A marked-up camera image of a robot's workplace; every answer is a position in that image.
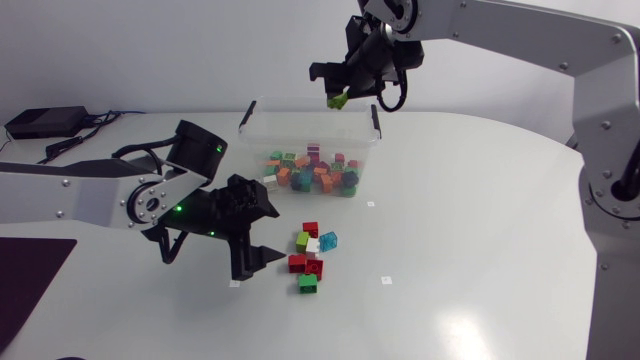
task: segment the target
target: plastic bin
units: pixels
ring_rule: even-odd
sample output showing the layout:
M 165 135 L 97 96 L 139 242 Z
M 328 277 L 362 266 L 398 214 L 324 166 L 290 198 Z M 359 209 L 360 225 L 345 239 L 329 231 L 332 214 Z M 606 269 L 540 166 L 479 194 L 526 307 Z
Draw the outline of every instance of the plastic bin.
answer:
M 357 194 L 381 139 L 375 105 L 351 100 L 333 110 L 324 98 L 261 97 L 238 133 L 253 154 L 254 178 L 270 191 L 347 197 Z

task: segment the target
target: grey wall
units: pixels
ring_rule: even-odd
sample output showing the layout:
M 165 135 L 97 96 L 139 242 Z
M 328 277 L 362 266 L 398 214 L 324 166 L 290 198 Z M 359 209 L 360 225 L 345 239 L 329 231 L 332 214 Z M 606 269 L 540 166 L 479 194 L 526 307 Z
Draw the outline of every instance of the grey wall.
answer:
M 638 2 L 526 3 L 640 26 Z M 0 0 L 0 123 L 30 107 L 193 112 L 244 110 L 260 95 L 323 96 L 308 67 L 343 58 L 357 12 L 356 0 Z M 405 111 L 478 115 L 558 141 L 571 134 L 571 79 L 452 42 L 424 48 Z

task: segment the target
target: container handle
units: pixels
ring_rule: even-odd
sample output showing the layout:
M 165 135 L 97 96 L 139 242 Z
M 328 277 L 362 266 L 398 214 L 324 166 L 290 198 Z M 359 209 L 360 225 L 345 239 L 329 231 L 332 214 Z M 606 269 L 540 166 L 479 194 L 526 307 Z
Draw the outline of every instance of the container handle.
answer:
M 371 119 L 373 120 L 373 128 L 378 130 L 380 140 L 382 140 L 382 130 L 380 130 L 380 120 L 378 119 L 378 108 L 375 104 L 371 104 Z
M 256 103 L 257 103 L 257 101 L 255 101 L 255 100 L 253 100 L 251 102 L 251 105 L 249 105 L 249 108 L 247 109 L 247 112 L 244 113 L 244 117 L 242 118 L 242 121 L 240 122 L 240 125 L 238 125 L 238 129 L 240 129 L 242 127 L 242 125 L 246 124 L 247 121 L 249 121 L 249 117 L 251 117 L 251 115 L 253 115 L 253 108 L 256 107 Z

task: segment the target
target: orange block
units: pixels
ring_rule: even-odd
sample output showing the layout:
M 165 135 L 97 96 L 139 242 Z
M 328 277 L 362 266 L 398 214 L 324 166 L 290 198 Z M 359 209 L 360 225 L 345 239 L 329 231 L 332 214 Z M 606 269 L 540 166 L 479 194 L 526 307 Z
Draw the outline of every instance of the orange block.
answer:
M 291 178 L 291 170 L 289 168 L 282 168 L 276 174 L 276 178 L 278 179 L 278 185 L 287 186 L 289 184 L 289 179 Z
M 340 183 L 342 182 L 342 173 L 341 172 L 331 173 L 331 181 L 333 182 L 333 185 L 340 186 Z
M 303 156 L 300 159 L 297 159 L 296 161 L 294 161 L 294 163 L 296 164 L 296 167 L 303 167 L 305 165 L 309 165 L 310 162 L 311 162 L 311 159 L 308 156 Z
M 327 169 L 321 168 L 321 167 L 317 167 L 317 168 L 313 169 L 313 180 L 315 182 L 320 182 L 320 177 L 322 175 L 326 175 L 326 174 L 327 174 Z
M 333 180 L 331 180 L 331 176 L 323 174 L 320 176 L 320 179 L 322 179 L 322 192 L 330 193 L 333 191 Z

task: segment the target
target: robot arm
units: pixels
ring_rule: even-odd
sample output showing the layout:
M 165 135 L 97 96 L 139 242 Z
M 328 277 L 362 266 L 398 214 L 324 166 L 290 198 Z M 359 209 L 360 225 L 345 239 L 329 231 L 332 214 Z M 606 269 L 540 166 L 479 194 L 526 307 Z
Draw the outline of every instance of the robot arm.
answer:
M 585 228 L 598 254 L 587 357 L 640 358 L 640 30 L 495 0 L 359 0 L 342 63 L 314 63 L 329 99 L 377 96 L 397 110 L 406 71 L 422 62 L 420 40 L 450 39 L 575 79 L 573 126 Z M 399 106 L 382 99 L 401 86 Z
M 152 151 L 169 145 L 167 160 Z M 279 214 L 255 180 L 234 175 L 225 188 L 200 189 L 213 180 L 226 148 L 224 140 L 182 120 L 176 136 L 126 146 L 112 159 L 66 167 L 0 163 L 0 188 L 8 190 L 0 223 L 79 220 L 137 230 L 159 244 L 167 264 L 189 233 L 216 237 L 229 243 L 232 278 L 246 280 L 284 257 L 270 248 L 251 246 L 249 237 L 252 222 Z M 119 159 L 140 150 L 152 155 L 157 173 Z M 170 170 L 163 173 L 163 167 Z M 173 245 L 168 228 L 181 231 Z

